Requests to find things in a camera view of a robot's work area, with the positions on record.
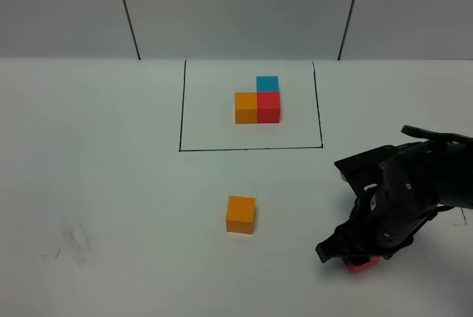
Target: black line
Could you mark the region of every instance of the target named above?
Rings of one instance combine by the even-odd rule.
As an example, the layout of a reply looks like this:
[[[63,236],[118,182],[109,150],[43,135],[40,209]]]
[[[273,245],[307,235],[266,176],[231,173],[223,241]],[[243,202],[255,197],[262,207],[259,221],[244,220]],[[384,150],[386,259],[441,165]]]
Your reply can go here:
[[[126,0],[121,0],[123,2],[123,7],[125,8],[126,18],[128,19],[128,25],[130,26],[130,31],[132,32],[133,44],[135,44],[136,55],[138,60],[141,59],[140,50],[138,49],[138,43],[136,42],[135,32],[133,30],[132,20],[130,19],[130,13],[128,7],[126,6]]]
[[[341,40],[340,51],[338,52],[338,60],[341,59],[341,53],[343,52],[343,46],[345,45],[345,38],[347,37],[348,26],[350,25],[350,20],[352,18],[353,6],[355,5],[355,0],[352,0],[350,5],[350,11],[348,12],[347,24],[345,25],[345,31],[343,32],[343,38]]]
[[[465,220],[465,225],[468,225],[468,222],[466,221],[465,213],[463,212],[463,209],[460,208],[461,214],[463,215],[463,219]]]
[[[323,149],[323,147],[266,147],[260,149],[181,149],[179,152],[262,151],[266,149]]]
[[[180,149],[181,149],[181,145],[183,144],[184,100],[186,98],[186,65],[187,65],[187,60],[184,61],[183,107],[180,111],[179,152],[181,152]]]
[[[313,67],[313,86],[316,89],[317,116],[319,117],[320,145],[322,148],[324,148],[324,140],[322,139],[322,124],[320,121],[319,94],[317,92],[316,65],[313,63],[313,61],[312,61],[312,67]]]

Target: square outline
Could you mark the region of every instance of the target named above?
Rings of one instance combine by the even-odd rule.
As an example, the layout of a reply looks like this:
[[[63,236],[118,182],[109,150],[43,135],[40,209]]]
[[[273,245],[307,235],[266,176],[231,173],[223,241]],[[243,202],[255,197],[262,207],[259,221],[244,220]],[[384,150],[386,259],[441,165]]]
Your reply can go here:
[[[323,149],[324,141],[322,140],[322,127],[320,123],[320,108],[319,108],[319,94],[317,92],[317,80],[316,80],[316,65],[312,61],[313,67],[313,85],[316,93],[316,105],[317,105],[317,118],[319,120],[319,132],[320,132],[320,146],[308,146],[308,147],[261,147],[254,149],[182,149],[183,143],[183,120],[184,120],[184,103],[186,100],[186,66],[187,60],[184,61],[184,80],[183,80],[183,102],[180,113],[180,136],[179,136],[179,152],[216,152],[216,151],[254,151],[262,149]]]

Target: red cube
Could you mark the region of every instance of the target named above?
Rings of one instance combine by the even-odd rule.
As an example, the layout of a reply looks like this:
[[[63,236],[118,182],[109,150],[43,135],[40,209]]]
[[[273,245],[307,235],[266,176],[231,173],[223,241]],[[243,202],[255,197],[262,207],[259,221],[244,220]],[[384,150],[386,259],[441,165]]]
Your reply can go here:
[[[279,92],[258,93],[258,123],[278,123],[281,120]]]

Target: white wall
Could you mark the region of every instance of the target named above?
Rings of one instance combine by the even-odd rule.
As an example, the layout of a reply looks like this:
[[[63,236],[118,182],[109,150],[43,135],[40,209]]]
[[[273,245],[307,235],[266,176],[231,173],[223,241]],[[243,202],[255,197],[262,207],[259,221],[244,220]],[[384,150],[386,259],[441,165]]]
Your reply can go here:
[[[472,0],[355,0],[342,59],[473,58]]]
[[[0,0],[0,56],[130,57],[121,0]]]
[[[352,0],[126,0],[144,58],[336,59]]]

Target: cube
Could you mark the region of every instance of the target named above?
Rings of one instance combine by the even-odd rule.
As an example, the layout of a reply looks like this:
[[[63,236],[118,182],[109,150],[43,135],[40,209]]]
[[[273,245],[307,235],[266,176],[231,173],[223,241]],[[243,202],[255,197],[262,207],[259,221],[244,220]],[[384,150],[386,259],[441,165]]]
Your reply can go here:
[[[235,123],[258,122],[256,93],[235,93]]]
[[[281,97],[279,92],[258,93],[258,123],[281,121]]]
[[[227,216],[225,218],[227,232],[252,234],[254,230],[254,213],[256,199],[253,197],[229,197]]]
[[[260,92],[278,92],[279,82],[277,75],[258,75],[256,77],[256,91]]]

